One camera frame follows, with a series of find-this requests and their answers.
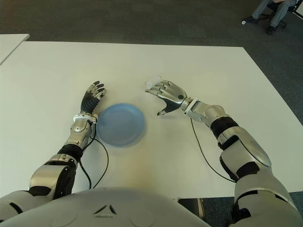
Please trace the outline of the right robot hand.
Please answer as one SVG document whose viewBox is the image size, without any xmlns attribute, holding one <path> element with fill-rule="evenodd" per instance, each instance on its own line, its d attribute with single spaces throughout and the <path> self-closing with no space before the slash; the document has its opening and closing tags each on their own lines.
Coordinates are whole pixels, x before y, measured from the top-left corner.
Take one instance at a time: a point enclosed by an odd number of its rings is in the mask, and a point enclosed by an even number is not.
<svg viewBox="0 0 303 227">
<path fill-rule="evenodd" d="M 182 88 L 167 80 L 156 83 L 151 88 L 146 89 L 145 92 L 150 93 L 165 102 L 166 107 L 159 111 L 157 116 L 165 115 L 179 109 L 187 98 L 187 94 Z"/>
</svg>

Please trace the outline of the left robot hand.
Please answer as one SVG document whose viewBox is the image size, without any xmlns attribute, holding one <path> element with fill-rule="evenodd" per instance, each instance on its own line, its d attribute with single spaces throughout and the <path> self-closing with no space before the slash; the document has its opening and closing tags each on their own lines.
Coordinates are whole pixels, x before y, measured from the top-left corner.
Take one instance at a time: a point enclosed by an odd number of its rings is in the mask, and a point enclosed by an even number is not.
<svg viewBox="0 0 303 227">
<path fill-rule="evenodd" d="M 92 114 L 100 100 L 105 96 L 107 90 L 100 81 L 95 81 L 86 90 L 80 105 L 81 113 Z"/>
</svg>

